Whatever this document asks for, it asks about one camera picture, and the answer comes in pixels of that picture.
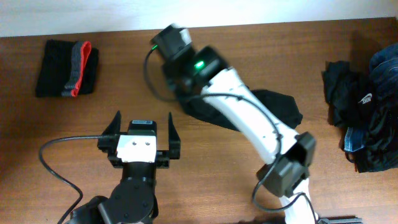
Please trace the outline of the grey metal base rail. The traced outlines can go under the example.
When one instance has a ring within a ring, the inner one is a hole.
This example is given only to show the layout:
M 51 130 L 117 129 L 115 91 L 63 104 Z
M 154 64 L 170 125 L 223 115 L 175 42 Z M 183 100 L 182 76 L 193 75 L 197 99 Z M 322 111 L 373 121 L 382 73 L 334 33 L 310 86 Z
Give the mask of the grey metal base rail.
M 321 218 L 318 224 L 363 224 L 362 218 Z

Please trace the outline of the folded black garment red band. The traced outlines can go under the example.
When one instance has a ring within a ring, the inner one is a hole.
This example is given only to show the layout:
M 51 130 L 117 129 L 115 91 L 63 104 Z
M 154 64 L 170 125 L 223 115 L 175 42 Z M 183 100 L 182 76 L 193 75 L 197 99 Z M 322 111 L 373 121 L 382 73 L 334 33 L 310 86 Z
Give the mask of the folded black garment red band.
M 89 41 L 46 41 L 36 97 L 76 97 L 92 93 L 98 63 L 99 50 Z

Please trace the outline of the blue denim garment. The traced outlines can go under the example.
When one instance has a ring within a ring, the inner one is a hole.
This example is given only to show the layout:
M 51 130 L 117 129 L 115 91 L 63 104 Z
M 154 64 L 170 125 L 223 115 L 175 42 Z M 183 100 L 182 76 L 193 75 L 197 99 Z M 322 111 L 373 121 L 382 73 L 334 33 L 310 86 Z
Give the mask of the blue denim garment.
M 376 87 L 379 100 L 397 95 L 397 43 L 371 57 L 369 78 Z

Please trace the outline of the light blue garment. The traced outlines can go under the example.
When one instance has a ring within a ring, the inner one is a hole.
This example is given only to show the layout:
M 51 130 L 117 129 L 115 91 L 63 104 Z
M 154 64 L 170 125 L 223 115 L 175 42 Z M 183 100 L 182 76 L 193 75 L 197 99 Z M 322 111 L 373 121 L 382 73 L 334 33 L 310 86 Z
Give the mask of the light blue garment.
M 365 135 L 365 130 L 349 127 L 345 134 L 343 150 L 352 153 L 364 148 Z

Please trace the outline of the black clothes pile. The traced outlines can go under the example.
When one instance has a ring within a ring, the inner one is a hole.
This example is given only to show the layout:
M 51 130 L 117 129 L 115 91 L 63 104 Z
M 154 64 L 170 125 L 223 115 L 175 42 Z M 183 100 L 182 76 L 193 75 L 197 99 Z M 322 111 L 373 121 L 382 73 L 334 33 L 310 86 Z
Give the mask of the black clothes pile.
M 374 83 L 347 61 L 328 62 L 322 79 L 331 124 L 366 131 L 365 147 L 352 153 L 343 150 L 344 135 L 347 160 L 360 173 L 397 168 L 397 100 L 379 100 Z

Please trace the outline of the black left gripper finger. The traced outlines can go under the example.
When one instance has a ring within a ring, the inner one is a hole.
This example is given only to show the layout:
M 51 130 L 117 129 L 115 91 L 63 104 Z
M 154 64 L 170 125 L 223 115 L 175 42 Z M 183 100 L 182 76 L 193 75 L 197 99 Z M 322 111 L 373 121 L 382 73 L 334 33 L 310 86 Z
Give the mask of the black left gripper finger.
M 103 131 L 103 136 L 109 136 L 109 138 L 101 138 L 98 140 L 98 149 L 115 149 L 117 146 L 117 135 L 121 130 L 121 112 L 117 111 L 114 118 Z
M 169 132 L 169 158 L 180 159 L 181 140 L 174 126 L 171 113 L 169 113 L 169 118 L 168 118 L 168 132 Z

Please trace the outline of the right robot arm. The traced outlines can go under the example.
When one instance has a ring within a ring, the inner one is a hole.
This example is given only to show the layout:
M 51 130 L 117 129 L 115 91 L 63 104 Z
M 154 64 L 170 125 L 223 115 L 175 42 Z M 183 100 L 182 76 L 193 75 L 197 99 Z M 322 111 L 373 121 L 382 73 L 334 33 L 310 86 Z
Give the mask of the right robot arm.
M 308 188 L 314 137 L 299 134 L 274 115 L 214 48 L 196 51 L 188 29 L 171 24 L 151 44 L 164 61 L 162 71 L 174 97 L 162 96 L 146 80 L 153 95 L 166 102 L 201 100 L 210 105 L 251 142 L 264 161 L 251 202 L 264 212 L 284 212 L 286 223 L 317 223 Z

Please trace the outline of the black t-shirt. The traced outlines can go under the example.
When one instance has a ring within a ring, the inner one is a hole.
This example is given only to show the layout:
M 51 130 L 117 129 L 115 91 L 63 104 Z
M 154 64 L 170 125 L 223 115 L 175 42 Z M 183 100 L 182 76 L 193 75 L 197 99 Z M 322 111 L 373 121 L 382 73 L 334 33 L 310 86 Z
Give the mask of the black t-shirt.
M 301 124 L 303 115 L 293 96 L 284 95 L 269 90 L 251 90 L 251 93 L 280 121 L 295 129 Z M 202 99 L 195 99 L 191 101 L 180 101 L 185 114 L 204 121 L 206 123 L 214 124 L 222 128 L 238 131 L 238 129 L 218 110 L 205 103 Z

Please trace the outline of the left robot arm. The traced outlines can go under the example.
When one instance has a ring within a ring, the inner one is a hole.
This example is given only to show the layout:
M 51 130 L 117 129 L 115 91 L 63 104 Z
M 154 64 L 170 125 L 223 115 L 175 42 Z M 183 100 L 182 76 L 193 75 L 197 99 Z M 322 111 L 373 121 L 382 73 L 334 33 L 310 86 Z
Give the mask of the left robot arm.
M 122 170 L 120 183 L 109 197 L 95 196 L 74 209 L 69 223 L 152 223 L 159 214 L 156 171 L 180 158 L 181 140 L 171 117 L 168 140 L 167 150 L 157 148 L 157 123 L 151 120 L 132 120 L 122 132 L 121 114 L 116 113 L 97 147 L 114 168 Z

